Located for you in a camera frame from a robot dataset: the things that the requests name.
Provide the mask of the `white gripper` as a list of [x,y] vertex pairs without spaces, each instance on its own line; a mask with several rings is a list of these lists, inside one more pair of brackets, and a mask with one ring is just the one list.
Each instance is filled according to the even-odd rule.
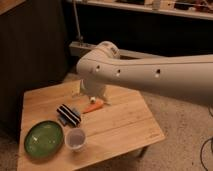
[[107,101],[105,95],[106,85],[91,81],[88,79],[82,79],[80,81],[80,92],[87,95],[89,98],[99,98],[104,102]]

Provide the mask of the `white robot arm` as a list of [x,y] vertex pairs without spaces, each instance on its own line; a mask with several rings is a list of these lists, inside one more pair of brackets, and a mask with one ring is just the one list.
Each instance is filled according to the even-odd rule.
[[77,73],[86,81],[122,86],[213,106],[213,54],[121,59],[103,41],[82,56]]

